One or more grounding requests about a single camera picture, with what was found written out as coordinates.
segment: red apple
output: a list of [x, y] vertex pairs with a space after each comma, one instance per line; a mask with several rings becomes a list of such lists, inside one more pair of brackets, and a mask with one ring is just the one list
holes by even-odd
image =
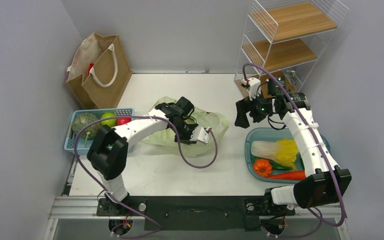
[[117, 118], [117, 126], [130, 123], [132, 121], [131, 118]]

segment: white wall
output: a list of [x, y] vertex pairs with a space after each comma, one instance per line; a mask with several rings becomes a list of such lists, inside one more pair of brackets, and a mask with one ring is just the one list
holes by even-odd
[[65, 71], [81, 42], [59, 0], [0, 0], [0, 239], [40, 239], [62, 192], [77, 108]]
[[134, 71], [233, 73], [250, 0], [61, 0], [80, 35], [120, 34]]
[[353, 239], [384, 239], [384, 1], [343, 0], [349, 14], [302, 91], [332, 155], [352, 174]]

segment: blue plastic basket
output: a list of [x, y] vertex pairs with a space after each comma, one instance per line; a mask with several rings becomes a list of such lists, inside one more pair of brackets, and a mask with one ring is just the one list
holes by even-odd
[[[65, 138], [64, 149], [74, 154], [74, 139], [76, 138], [76, 134], [73, 132], [72, 125], [74, 118], [79, 114], [90, 113], [95, 115], [98, 119], [104, 113], [113, 113], [116, 116], [133, 116], [135, 110], [133, 108], [105, 108], [105, 109], [89, 109], [89, 110], [78, 110], [73, 112], [70, 120], [70, 125], [68, 126], [67, 137]], [[93, 139], [87, 140], [87, 147], [85, 147], [85, 139], [81, 138], [77, 144], [77, 152], [79, 155], [86, 155], [91, 147]], [[133, 147], [131, 147], [128, 152], [131, 153], [133, 151]]]
[[[328, 140], [324, 136], [321, 136], [321, 138], [323, 139], [324, 144], [326, 144], [327, 150], [330, 152], [331, 146], [329, 145]], [[294, 138], [292, 137], [291, 131], [289, 131], [288, 129], [275, 130], [269, 127], [259, 127], [248, 133], [248, 136], [246, 136], [246, 141], [245, 141], [245, 161], [246, 161], [246, 167], [248, 168], [248, 171], [254, 177], [262, 181], [273, 182], [273, 183], [295, 184], [299, 182], [297, 180], [283, 180], [283, 179], [272, 179], [272, 178], [262, 177], [258, 175], [258, 173], [256, 173], [253, 169], [254, 161], [256, 159], [260, 159], [260, 157], [255, 157], [251, 155], [252, 143], [254, 141], [276, 142], [282, 139], [294, 139]], [[300, 157], [301, 155], [300, 153], [298, 153], [296, 155], [296, 160], [294, 162], [297, 171], [304, 170], [304, 166], [301, 165]], [[282, 173], [287, 173], [287, 171], [273, 170], [272, 175], [282, 174]]]

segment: blue tray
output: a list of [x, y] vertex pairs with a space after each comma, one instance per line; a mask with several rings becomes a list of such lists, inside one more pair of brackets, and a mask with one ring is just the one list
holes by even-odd
[[[251, 144], [254, 141], [276, 142], [282, 139], [294, 139], [294, 138], [292, 137], [292, 134], [288, 129], [275, 130], [269, 127], [259, 127], [248, 133], [248, 136], [246, 136], [246, 140], [245, 140], [245, 161], [246, 161], [246, 167], [248, 168], [248, 171], [254, 177], [262, 181], [273, 182], [273, 183], [296, 184], [299, 182], [297, 180], [282, 180], [282, 179], [271, 179], [271, 178], [262, 177], [258, 175], [253, 169], [253, 163], [255, 162], [256, 159], [260, 159], [260, 157], [255, 157], [251, 155]], [[324, 136], [321, 136], [321, 139], [323, 139], [324, 144], [326, 144], [327, 150], [330, 151], [331, 146], [329, 145], [328, 140], [326, 140]], [[298, 153], [296, 155], [296, 161], [294, 162], [296, 166], [296, 170], [304, 170], [304, 166], [301, 165], [300, 157], [301, 157], [300, 153]], [[284, 171], [284, 170], [273, 170], [272, 175], [282, 174], [287, 172], [288, 171]]]

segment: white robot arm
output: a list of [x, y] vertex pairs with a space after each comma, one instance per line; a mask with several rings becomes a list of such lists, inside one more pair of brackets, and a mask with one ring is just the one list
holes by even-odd
[[[284, 79], [278, 78], [278, 82], [285, 86]], [[296, 205], [301, 208], [310, 208], [337, 203], [338, 195], [336, 194], [326, 161], [319, 152], [319, 145], [326, 153], [328, 164], [334, 170], [342, 195], [351, 181], [351, 174], [348, 169], [340, 169], [338, 163], [330, 155], [319, 134], [319, 125], [313, 119], [313, 113], [306, 96], [301, 92], [289, 93], [290, 98], [297, 105], [300, 113], [307, 120], [308, 125], [303, 122], [301, 116], [299, 116], [288, 101], [288, 98], [279, 90], [274, 82], [267, 82], [269, 94], [275, 96], [271, 98], [264, 98], [261, 95], [258, 91], [260, 84], [260, 80], [253, 77], [248, 78], [247, 82], [243, 82], [244, 87], [248, 88], [249, 97], [236, 102], [237, 117], [235, 126], [242, 128], [250, 126], [246, 116], [248, 112], [249, 116], [253, 118], [254, 123], [259, 123], [273, 114], [279, 114], [281, 121], [292, 133], [304, 163], [306, 176], [306, 179], [295, 185], [268, 189], [266, 191], [266, 195], [269, 198], [268, 207], [271, 204], [272, 206]], [[309, 130], [310, 128], [314, 131], [317, 142], [320, 144], [316, 144]]]
[[[179, 133], [181, 143], [207, 144], [210, 140], [208, 129], [196, 123], [187, 124], [185, 122], [193, 109], [192, 103], [182, 97], [176, 104], [161, 103], [157, 105], [144, 116], [148, 117], [146, 119], [134, 120], [113, 128], [103, 126], [95, 137], [87, 158], [97, 170], [102, 184], [108, 192], [119, 201], [128, 196], [129, 193], [125, 188], [122, 176], [126, 166], [127, 150], [149, 135], [169, 127], [166, 121], [153, 117], [167, 119], [173, 123]], [[109, 144], [113, 144], [111, 150], [108, 148]]]

